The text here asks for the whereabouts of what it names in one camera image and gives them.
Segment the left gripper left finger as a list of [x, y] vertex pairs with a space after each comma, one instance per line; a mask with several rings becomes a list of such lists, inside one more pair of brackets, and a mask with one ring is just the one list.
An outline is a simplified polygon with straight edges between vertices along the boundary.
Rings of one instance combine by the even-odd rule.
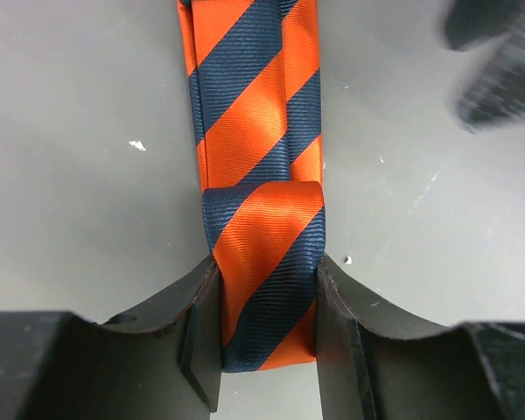
[[221, 385], [212, 258], [103, 324], [0, 311], [0, 419], [207, 419]]

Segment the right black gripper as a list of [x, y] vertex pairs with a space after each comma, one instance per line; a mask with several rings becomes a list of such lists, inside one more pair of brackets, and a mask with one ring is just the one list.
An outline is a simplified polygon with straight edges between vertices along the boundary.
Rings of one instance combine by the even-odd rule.
[[525, 1], [452, 1], [440, 31], [446, 47], [463, 52], [498, 37], [456, 100], [469, 130], [525, 122]]

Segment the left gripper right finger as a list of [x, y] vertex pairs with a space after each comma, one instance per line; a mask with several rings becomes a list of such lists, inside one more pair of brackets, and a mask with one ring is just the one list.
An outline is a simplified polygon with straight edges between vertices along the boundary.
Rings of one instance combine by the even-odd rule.
[[525, 322], [439, 325], [330, 257], [318, 266], [316, 322], [326, 419], [525, 419]]

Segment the orange navy striped tie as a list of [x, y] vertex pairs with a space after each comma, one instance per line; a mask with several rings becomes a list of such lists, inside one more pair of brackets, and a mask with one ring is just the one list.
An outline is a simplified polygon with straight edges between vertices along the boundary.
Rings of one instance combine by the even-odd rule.
[[228, 373], [314, 359], [325, 253], [318, 5], [181, 1]]

